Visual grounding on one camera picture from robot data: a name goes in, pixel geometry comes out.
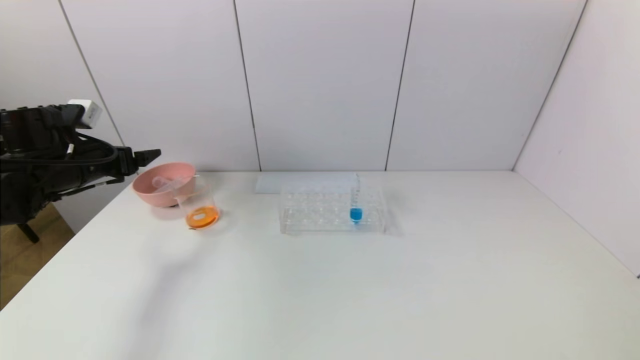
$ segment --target glass beaker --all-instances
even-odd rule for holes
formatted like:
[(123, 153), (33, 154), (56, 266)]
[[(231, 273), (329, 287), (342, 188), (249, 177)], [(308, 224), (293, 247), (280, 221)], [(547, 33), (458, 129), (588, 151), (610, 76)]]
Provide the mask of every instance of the glass beaker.
[(193, 192), (177, 195), (180, 209), (190, 229), (203, 229), (218, 221), (220, 210), (213, 201), (211, 186), (201, 176), (195, 176)]

